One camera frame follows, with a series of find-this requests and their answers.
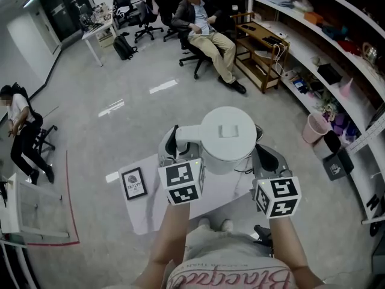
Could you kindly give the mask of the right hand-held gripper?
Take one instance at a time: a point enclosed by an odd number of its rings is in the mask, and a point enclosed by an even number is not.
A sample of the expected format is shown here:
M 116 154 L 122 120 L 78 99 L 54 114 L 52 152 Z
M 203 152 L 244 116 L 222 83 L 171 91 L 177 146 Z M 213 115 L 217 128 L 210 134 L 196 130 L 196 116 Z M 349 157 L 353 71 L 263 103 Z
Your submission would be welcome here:
M 256 144 L 251 159 L 254 173 L 251 196 L 257 210 L 267 219 L 292 216 L 302 195 L 299 180 L 289 170 L 284 156 L 268 146 Z

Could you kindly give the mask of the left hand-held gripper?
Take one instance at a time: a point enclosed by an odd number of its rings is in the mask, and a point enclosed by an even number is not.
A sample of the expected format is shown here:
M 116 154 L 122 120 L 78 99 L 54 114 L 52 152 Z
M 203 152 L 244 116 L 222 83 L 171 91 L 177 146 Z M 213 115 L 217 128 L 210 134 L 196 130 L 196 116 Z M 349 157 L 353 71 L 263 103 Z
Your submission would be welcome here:
M 158 147 L 158 159 L 177 159 L 176 131 L 178 125 L 173 126 L 161 140 Z M 197 143 L 180 143 L 179 158 L 187 160 L 158 169 L 161 185 L 166 191 L 172 205 L 182 205 L 200 200 L 205 181 L 205 170 L 202 159 L 199 158 Z

